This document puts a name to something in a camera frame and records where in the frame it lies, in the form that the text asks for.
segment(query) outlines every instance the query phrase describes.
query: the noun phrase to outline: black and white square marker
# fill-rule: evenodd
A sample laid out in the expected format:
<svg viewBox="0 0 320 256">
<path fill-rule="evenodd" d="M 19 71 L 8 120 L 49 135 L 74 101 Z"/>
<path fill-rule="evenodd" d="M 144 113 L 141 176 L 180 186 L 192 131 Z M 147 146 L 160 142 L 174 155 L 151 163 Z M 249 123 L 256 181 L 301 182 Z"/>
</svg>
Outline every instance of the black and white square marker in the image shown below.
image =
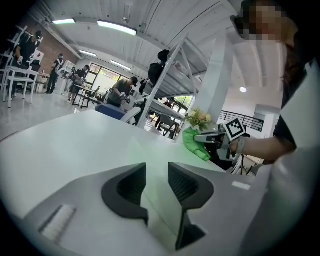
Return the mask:
<svg viewBox="0 0 320 256">
<path fill-rule="evenodd" d="M 234 141 L 236 138 L 246 133 L 246 130 L 240 120 L 235 118 L 229 122 L 223 124 L 226 134 L 230 141 Z"/>
</svg>

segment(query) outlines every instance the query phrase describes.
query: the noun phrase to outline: railing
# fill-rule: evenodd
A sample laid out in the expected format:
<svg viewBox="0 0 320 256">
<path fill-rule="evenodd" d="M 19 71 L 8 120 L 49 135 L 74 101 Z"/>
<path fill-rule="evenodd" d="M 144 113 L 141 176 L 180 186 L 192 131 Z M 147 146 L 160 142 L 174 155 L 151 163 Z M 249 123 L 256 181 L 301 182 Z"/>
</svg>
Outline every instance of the railing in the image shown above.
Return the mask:
<svg viewBox="0 0 320 256">
<path fill-rule="evenodd" d="M 233 113 L 233 112 L 227 112 L 227 111 L 221 111 L 219 119 L 230 121 L 232 119 L 239 118 L 240 122 L 251 129 L 257 130 L 259 132 L 262 131 L 262 128 L 264 127 L 265 121 L 261 119 L 257 119 L 254 117 L 250 117 L 243 114 Z"/>
</svg>

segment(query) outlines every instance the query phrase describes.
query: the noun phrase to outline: wristband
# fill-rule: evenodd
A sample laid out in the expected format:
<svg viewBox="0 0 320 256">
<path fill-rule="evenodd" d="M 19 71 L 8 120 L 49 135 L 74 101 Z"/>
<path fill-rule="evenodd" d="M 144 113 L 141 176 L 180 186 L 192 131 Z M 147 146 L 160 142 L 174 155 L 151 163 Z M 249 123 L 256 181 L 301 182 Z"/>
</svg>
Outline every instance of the wristband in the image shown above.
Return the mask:
<svg viewBox="0 0 320 256">
<path fill-rule="evenodd" d="M 236 154 L 240 154 L 244 151 L 244 147 L 246 145 L 246 141 L 243 138 L 239 138 L 238 140 L 238 149 L 236 150 Z"/>
</svg>

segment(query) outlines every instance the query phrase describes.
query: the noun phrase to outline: ceiling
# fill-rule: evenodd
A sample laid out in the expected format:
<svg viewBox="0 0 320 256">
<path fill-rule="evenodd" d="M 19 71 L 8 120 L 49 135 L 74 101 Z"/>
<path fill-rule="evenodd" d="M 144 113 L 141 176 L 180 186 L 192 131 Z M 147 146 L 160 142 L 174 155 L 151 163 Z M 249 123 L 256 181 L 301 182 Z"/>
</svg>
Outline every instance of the ceiling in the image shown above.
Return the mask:
<svg viewBox="0 0 320 256">
<path fill-rule="evenodd" d="M 163 49 L 172 49 L 186 33 L 209 60 L 215 38 L 227 32 L 234 45 L 232 81 L 246 86 L 281 93 L 285 51 L 274 42 L 243 41 L 235 32 L 230 16 L 240 9 L 242 0 L 39 0 L 30 10 L 37 19 L 47 21 L 74 18 L 75 24 L 49 27 L 75 51 L 97 54 L 131 68 L 144 79 L 151 63 Z M 138 31 L 137 36 L 99 27 L 97 20 L 124 24 Z"/>
</svg>

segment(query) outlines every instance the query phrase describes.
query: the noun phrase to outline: fluorescent light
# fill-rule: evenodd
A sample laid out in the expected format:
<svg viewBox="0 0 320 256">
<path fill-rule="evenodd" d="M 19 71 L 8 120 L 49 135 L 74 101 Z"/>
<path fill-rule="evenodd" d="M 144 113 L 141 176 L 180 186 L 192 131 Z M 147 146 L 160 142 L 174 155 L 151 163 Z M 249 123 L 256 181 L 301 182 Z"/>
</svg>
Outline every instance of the fluorescent light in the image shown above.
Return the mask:
<svg viewBox="0 0 320 256">
<path fill-rule="evenodd" d="M 76 23 L 76 21 L 73 18 L 69 18 L 69 19 L 54 20 L 53 23 L 56 25 L 60 25 L 60 24 Z"/>
<path fill-rule="evenodd" d="M 116 61 L 111 60 L 111 63 L 112 63 L 112 64 L 115 64 L 115 65 L 117 65 L 117 66 L 119 66 L 119 67 L 122 67 L 122 68 L 124 68 L 124 69 L 126 69 L 126 70 L 131 71 L 131 68 L 130 68 L 130 67 L 127 67 L 127 66 L 125 66 L 125 65 L 122 65 L 122 64 L 120 64 L 120 63 L 118 63 L 118 62 L 116 62 Z"/>
<path fill-rule="evenodd" d="M 241 88 L 240 88 L 240 92 L 246 93 L 246 92 L 247 92 L 247 88 L 246 88 L 246 87 L 241 87 Z"/>
<path fill-rule="evenodd" d="M 128 26 L 123 26 L 120 24 L 116 24 L 116 23 L 112 23 L 112 22 L 108 22 L 108 21 L 103 21 L 103 20 L 98 20 L 97 22 L 100 27 L 105 27 L 105 28 L 109 28 L 109 29 L 113 29 L 113 30 L 122 31 L 122 32 L 130 34 L 132 36 L 137 35 L 137 30 L 130 28 Z"/>
<path fill-rule="evenodd" d="M 97 57 L 97 55 L 95 53 L 87 52 L 87 51 L 84 51 L 84 50 L 80 50 L 80 53 Z"/>
</svg>

